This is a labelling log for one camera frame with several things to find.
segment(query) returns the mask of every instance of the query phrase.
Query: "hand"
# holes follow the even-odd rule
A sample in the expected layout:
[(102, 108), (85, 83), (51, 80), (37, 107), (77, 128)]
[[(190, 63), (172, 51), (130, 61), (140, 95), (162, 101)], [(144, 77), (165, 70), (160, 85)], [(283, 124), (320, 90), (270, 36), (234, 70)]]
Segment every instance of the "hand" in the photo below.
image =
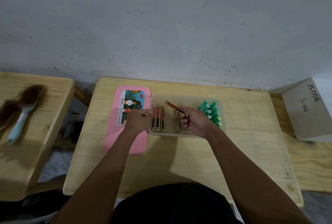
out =
[(138, 135), (147, 128), (151, 120), (152, 114), (149, 113), (149, 109), (132, 109), (127, 115), (127, 121), (123, 131)]
[(188, 117), (184, 114), (180, 114), (183, 129), (188, 129), (195, 135), (207, 139), (207, 132), (214, 127), (218, 128), (201, 110), (186, 106), (182, 106), (182, 108), (189, 114)]

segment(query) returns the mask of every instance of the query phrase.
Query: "light blue handle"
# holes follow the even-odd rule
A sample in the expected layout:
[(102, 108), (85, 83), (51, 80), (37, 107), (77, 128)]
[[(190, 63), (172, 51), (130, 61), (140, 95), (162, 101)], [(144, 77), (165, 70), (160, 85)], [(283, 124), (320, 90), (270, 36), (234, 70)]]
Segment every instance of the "light blue handle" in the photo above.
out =
[(17, 120), (14, 128), (12, 129), (12, 131), (10, 132), (9, 136), (8, 136), (8, 142), (13, 144), (16, 142), (16, 140), (19, 138), (23, 126), (25, 124), (25, 120), (27, 119), (27, 113), (21, 113), (19, 119)]

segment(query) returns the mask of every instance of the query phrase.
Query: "gray wall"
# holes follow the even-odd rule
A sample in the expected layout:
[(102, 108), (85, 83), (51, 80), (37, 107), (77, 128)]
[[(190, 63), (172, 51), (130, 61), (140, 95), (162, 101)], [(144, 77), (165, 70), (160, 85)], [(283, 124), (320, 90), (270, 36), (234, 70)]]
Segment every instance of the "gray wall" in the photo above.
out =
[(0, 70), (274, 89), (332, 78), (331, 0), (0, 0)]

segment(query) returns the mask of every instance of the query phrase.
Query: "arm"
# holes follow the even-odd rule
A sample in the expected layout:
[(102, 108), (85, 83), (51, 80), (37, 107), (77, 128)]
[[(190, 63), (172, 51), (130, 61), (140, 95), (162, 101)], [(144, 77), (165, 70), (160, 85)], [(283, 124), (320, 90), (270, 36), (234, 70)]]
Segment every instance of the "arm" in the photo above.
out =
[(288, 195), (199, 110), (183, 107), (181, 123), (205, 138), (245, 223), (311, 223)]
[(109, 223), (128, 153), (136, 136), (147, 128), (152, 115), (132, 109), (111, 149), (56, 215), (52, 224)]

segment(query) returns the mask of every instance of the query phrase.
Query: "brush with brown bristles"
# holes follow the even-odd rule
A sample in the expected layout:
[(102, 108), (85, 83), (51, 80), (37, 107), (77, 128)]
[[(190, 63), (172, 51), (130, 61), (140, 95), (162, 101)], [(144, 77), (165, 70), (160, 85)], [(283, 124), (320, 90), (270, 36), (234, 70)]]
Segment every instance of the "brush with brown bristles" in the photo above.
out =
[(19, 138), (28, 114), (35, 108), (44, 89), (43, 85), (27, 87), (20, 95), (18, 105), (22, 108), (21, 115), (8, 136), (8, 142), (13, 144)]
[(0, 108), (0, 132), (6, 128), (12, 119), (14, 113), (19, 109), (19, 103), (16, 100), (5, 101)]

